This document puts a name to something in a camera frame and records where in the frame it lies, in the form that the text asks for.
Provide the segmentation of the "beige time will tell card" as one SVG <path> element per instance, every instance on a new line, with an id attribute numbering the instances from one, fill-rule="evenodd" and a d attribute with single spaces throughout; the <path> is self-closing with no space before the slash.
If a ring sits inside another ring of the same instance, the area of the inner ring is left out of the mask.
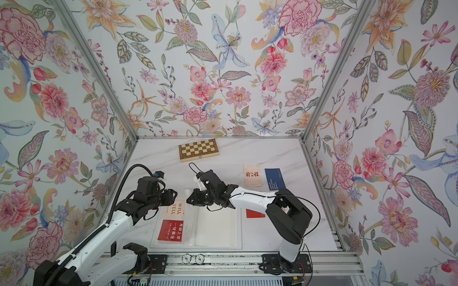
<path id="1" fill-rule="evenodd" d="M 185 214 L 186 201 L 181 198 L 178 198 L 175 203 L 166 210 L 167 219 L 170 220 L 184 220 Z"/>

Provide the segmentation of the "white photo album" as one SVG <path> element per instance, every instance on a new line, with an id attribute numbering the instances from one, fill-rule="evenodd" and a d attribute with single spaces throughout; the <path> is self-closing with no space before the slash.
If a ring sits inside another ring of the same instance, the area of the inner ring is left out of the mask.
<path id="1" fill-rule="evenodd" d="M 239 249 L 242 243 L 240 212 L 233 209 L 196 207 L 186 203 L 182 242 L 159 241 L 167 208 L 159 212 L 150 243 L 153 249 Z"/>

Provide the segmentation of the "red you can do it card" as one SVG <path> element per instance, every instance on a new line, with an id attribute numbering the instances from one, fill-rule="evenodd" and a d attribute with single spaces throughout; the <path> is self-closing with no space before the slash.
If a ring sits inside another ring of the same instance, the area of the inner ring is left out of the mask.
<path id="1" fill-rule="evenodd" d="M 159 231 L 159 241 L 182 242 L 183 220 L 163 220 Z"/>

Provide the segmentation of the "beige card red characters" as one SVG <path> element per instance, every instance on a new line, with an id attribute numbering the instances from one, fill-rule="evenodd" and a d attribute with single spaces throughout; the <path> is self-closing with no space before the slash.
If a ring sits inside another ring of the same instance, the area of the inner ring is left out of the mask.
<path id="1" fill-rule="evenodd" d="M 261 171 L 259 166 L 244 166 L 245 187 L 261 187 Z"/>

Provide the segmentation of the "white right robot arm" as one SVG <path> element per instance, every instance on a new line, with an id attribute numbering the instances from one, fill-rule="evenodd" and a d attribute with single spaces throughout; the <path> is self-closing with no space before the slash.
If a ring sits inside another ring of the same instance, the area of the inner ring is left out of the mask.
<path id="1" fill-rule="evenodd" d="M 280 257 L 289 263 L 296 261 L 312 212 L 288 189 L 265 193 L 227 185 L 213 170 L 198 172 L 194 182 L 198 187 L 186 200 L 188 204 L 198 207 L 216 204 L 222 208 L 247 209 L 266 215 L 283 239 Z"/>

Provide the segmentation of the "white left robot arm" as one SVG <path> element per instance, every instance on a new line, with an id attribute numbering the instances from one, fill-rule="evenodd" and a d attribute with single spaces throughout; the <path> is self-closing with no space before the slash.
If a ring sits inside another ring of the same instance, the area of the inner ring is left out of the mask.
<path id="1" fill-rule="evenodd" d="M 151 265 L 148 249 L 128 243 L 107 261 L 97 264 L 108 247 L 146 214 L 174 204 L 178 193 L 154 176 L 138 180 L 137 189 L 115 203 L 107 222 L 55 262 L 44 261 L 35 270 L 35 286 L 104 286 L 124 272 L 141 272 Z"/>

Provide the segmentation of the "wooden folding chess board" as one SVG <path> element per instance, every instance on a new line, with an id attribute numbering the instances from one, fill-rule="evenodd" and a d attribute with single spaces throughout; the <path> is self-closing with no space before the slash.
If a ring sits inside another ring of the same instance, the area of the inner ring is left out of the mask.
<path id="1" fill-rule="evenodd" d="M 178 149 L 181 162 L 189 162 L 219 155 L 219 149 L 215 139 L 181 144 L 178 146 Z"/>

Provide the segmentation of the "dark blue card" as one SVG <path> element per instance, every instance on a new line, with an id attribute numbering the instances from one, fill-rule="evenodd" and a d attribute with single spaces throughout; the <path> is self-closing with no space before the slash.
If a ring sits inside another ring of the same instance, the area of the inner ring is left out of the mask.
<path id="1" fill-rule="evenodd" d="M 265 169 L 265 176 L 270 191 L 279 191 L 286 188 L 285 181 L 279 168 Z"/>

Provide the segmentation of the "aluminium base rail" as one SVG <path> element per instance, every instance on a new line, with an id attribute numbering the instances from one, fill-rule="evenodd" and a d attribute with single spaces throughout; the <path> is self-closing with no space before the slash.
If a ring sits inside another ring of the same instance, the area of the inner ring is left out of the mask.
<path id="1" fill-rule="evenodd" d="M 145 270 L 116 286 L 366 286 L 360 259 L 348 252 L 302 252 L 293 263 L 269 252 L 150 253 Z"/>

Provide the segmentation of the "aluminium corner post left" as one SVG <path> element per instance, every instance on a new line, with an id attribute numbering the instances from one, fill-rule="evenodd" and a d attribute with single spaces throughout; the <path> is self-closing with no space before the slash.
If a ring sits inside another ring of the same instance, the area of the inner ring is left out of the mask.
<path id="1" fill-rule="evenodd" d="M 79 25 L 70 12 L 69 7 L 64 3 L 64 1 L 51 0 L 50 4 L 56 11 L 56 14 L 60 17 L 64 27 L 69 30 L 68 33 L 70 37 L 75 41 L 76 47 L 87 60 L 88 66 L 91 69 L 94 78 L 100 84 L 102 90 L 112 104 L 114 111 L 117 113 L 120 122 L 124 126 L 124 130 L 136 144 L 139 140 L 138 133 L 134 130 L 131 121 L 128 119 L 125 110 L 122 108 L 122 105 L 116 96 L 115 91 L 109 83 L 109 80 L 107 79 L 104 71 L 101 69 L 96 56 L 92 52 L 87 39 L 84 37 Z"/>

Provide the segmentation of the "aluminium corner post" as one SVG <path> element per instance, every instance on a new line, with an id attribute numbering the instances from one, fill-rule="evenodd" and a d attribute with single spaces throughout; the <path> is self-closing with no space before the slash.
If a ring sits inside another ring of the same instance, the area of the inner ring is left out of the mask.
<path id="1" fill-rule="evenodd" d="M 349 55 L 354 48 L 354 45 L 362 31 L 362 28 L 369 17 L 371 9 L 373 8 L 376 1 L 361 1 L 361 6 L 355 13 L 355 20 L 351 25 L 351 28 L 347 34 L 346 42 L 343 44 L 341 48 L 341 52 L 338 54 L 336 58 L 336 62 L 333 68 L 330 70 L 330 75 L 328 77 L 328 81 L 324 85 L 323 92 L 321 96 L 318 98 L 318 102 L 312 112 L 311 119 L 301 137 L 301 142 L 306 143 L 307 139 L 312 136 L 313 130 L 315 125 L 318 122 L 320 114 L 326 101 L 328 100 L 333 87 L 339 80 L 341 73 L 345 67 L 346 62 L 349 59 Z"/>
<path id="2" fill-rule="evenodd" d="M 76 47 L 87 60 L 88 66 L 91 69 L 94 78 L 100 84 L 102 90 L 112 104 L 114 111 L 117 113 L 120 122 L 124 126 L 124 130 L 136 144 L 139 140 L 138 133 L 134 130 L 131 121 L 128 119 L 125 110 L 122 108 L 122 105 L 116 96 L 115 91 L 109 83 L 109 80 L 107 79 L 104 71 L 101 69 L 96 56 L 92 52 L 87 39 L 84 37 L 79 25 L 70 12 L 69 7 L 64 3 L 64 1 L 51 0 L 50 4 L 56 11 L 56 14 L 60 17 L 64 27 L 69 30 L 68 33 L 70 37 L 75 41 Z"/>

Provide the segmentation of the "aluminium corner post right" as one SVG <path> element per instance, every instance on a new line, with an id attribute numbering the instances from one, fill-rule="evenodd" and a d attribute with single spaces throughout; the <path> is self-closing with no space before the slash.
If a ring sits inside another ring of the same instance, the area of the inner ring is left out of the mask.
<path id="1" fill-rule="evenodd" d="M 318 98 L 318 102 L 312 112 L 311 119 L 301 137 L 301 142 L 306 143 L 307 139 L 312 136 L 313 130 L 315 125 L 318 122 L 320 114 L 326 101 L 328 100 L 333 87 L 339 80 L 341 73 L 345 67 L 346 62 L 349 59 L 349 55 L 354 48 L 354 45 L 362 31 L 362 28 L 369 17 L 371 9 L 373 8 L 376 1 L 361 1 L 361 6 L 355 13 L 355 20 L 351 25 L 351 28 L 347 34 L 346 42 L 343 44 L 341 48 L 341 52 L 338 54 L 336 58 L 336 62 L 333 68 L 330 70 L 330 75 L 328 77 L 328 81 L 324 85 L 323 92 L 321 96 Z"/>

